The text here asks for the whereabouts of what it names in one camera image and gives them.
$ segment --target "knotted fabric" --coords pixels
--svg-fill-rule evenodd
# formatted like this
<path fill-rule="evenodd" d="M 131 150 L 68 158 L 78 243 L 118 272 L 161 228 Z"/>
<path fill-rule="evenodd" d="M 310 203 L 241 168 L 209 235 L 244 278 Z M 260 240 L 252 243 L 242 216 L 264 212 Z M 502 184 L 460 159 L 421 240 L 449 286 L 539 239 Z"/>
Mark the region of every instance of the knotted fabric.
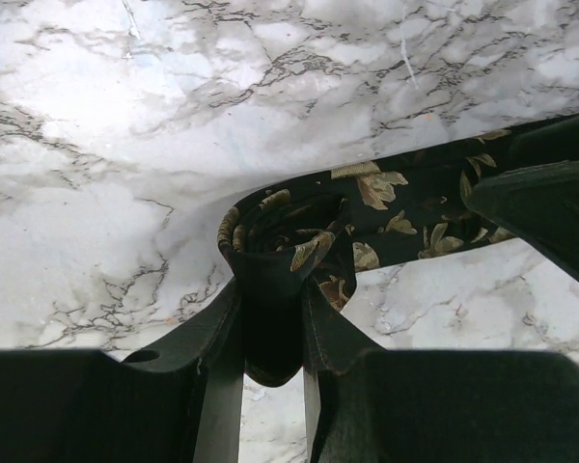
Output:
<path fill-rule="evenodd" d="M 238 202 L 217 243 L 242 297 L 247 373 L 279 386 L 302 365 L 301 293 L 308 278 L 340 311 L 356 288 L 356 272 L 511 238 L 464 199 L 482 178 L 579 158 L 511 149 L 524 134 L 565 119 L 294 178 Z"/>

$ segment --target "marble surface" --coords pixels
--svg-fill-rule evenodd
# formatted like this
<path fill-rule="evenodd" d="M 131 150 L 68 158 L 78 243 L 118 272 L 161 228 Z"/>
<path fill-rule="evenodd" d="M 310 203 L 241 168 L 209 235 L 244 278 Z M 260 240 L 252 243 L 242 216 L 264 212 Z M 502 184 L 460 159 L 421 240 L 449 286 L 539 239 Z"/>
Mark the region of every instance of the marble surface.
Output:
<path fill-rule="evenodd" d="M 575 112 L 579 1 L 0 0 L 0 347 L 122 358 L 231 278 L 245 193 Z M 387 347 L 579 361 L 579 285 L 518 240 L 359 282 Z M 241 461 L 305 461 L 301 391 L 247 382 Z"/>

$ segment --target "gold leaf pattern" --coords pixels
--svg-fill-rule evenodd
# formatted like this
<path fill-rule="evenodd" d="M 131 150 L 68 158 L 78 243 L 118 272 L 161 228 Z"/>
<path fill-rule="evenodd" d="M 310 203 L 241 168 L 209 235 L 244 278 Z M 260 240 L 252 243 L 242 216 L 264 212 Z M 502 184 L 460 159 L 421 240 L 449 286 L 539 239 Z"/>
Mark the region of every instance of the gold leaf pattern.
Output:
<path fill-rule="evenodd" d="M 511 133 L 512 132 L 510 130 L 508 130 L 507 128 L 503 128 L 501 130 L 494 130 L 492 132 L 485 133 L 484 135 L 481 135 L 480 137 L 476 137 L 476 139 L 484 144 L 485 141 L 490 142 L 491 140 L 496 140 L 498 138 L 506 137 L 507 135 L 510 135 Z"/>
<path fill-rule="evenodd" d="M 470 243 L 474 244 L 474 243 L 478 243 L 480 240 L 482 240 L 486 234 L 489 233 L 489 230 L 487 230 L 485 227 L 481 227 L 481 229 L 479 230 L 479 233 L 476 235 L 476 238 L 474 238 L 472 241 L 470 241 Z"/>
<path fill-rule="evenodd" d="M 407 185 L 405 177 L 396 171 L 358 177 L 357 181 L 363 203 L 377 210 L 387 210 L 388 206 L 384 203 L 390 203 L 397 197 L 393 185 Z"/>
<path fill-rule="evenodd" d="M 399 214 L 395 217 L 390 219 L 386 228 L 380 227 L 378 232 L 385 233 L 385 232 L 401 232 L 405 234 L 416 234 L 418 233 L 415 228 L 412 227 L 412 224 L 409 220 L 404 219 L 405 211 L 402 210 Z"/>
<path fill-rule="evenodd" d="M 317 251 L 317 254 L 314 260 L 314 267 L 317 267 L 323 257 L 332 247 L 332 243 L 334 241 L 335 234 L 330 231 L 325 231 L 324 233 L 319 234 L 313 238 L 311 241 L 296 245 L 293 258 L 291 259 L 289 271 L 295 272 L 300 267 L 302 267 L 307 262 L 307 260 L 309 260 L 311 254 L 315 251 Z"/>
<path fill-rule="evenodd" d="M 470 159 L 476 159 L 477 161 L 481 161 L 484 165 L 489 167 L 498 167 L 495 163 L 495 159 L 491 157 L 490 154 L 484 152 L 483 154 L 479 154 L 478 156 L 472 156 Z"/>
<path fill-rule="evenodd" d="M 244 225 L 238 225 L 234 229 L 234 233 L 232 236 L 232 247 L 235 251 L 244 252 L 244 238 L 246 237 L 247 230 L 244 228 Z"/>
<path fill-rule="evenodd" d="M 345 280 L 343 278 L 331 275 L 329 282 L 319 284 L 319 289 L 337 312 L 340 312 L 349 301 L 349 297 L 345 294 Z"/>
<path fill-rule="evenodd" d="M 470 179 L 465 175 L 465 172 L 461 173 L 461 180 L 459 181 L 459 190 L 461 193 L 461 199 L 465 203 L 469 196 L 472 194 L 472 184 Z"/>
<path fill-rule="evenodd" d="M 503 229 L 502 227 L 498 227 L 497 230 L 491 235 L 489 238 L 489 243 L 495 244 L 501 241 L 506 241 L 507 239 L 515 238 L 514 234 L 510 231 Z"/>
<path fill-rule="evenodd" d="M 239 219 L 240 211 L 237 207 L 232 206 L 225 214 L 225 217 L 223 217 L 221 225 L 219 225 L 219 231 L 216 234 L 216 242 L 218 244 L 221 244 L 224 241 L 227 241 L 228 243 L 232 242 L 234 229 Z"/>
<path fill-rule="evenodd" d="M 270 210 L 271 208 L 283 204 L 288 204 L 291 201 L 291 194 L 289 190 L 279 190 L 276 193 L 271 194 L 267 198 L 264 198 L 260 202 L 260 208 L 262 210 Z"/>
<path fill-rule="evenodd" d="M 379 268 L 379 257 L 367 243 L 354 242 L 354 268 L 357 272 Z"/>
<path fill-rule="evenodd" d="M 474 172 L 476 172 L 476 177 L 481 178 L 483 176 L 483 172 L 481 172 L 481 163 L 474 159 L 473 157 L 468 157 L 466 159 L 467 162 L 474 168 Z"/>
<path fill-rule="evenodd" d="M 425 237 L 425 249 L 418 253 L 418 259 L 437 258 L 446 256 L 448 253 L 463 246 L 463 241 L 455 236 L 444 236 L 448 224 L 437 224 L 431 233 L 431 239 L 427 238 L 427 227 L 423 228 Z"/>
<path fill-rule="evenodd" d="M 330 170 L 330 178 L 358 177 L 382 172 L 379 166 L 372 161 L 360 162 L 350 166 L 338 167 Z"/>

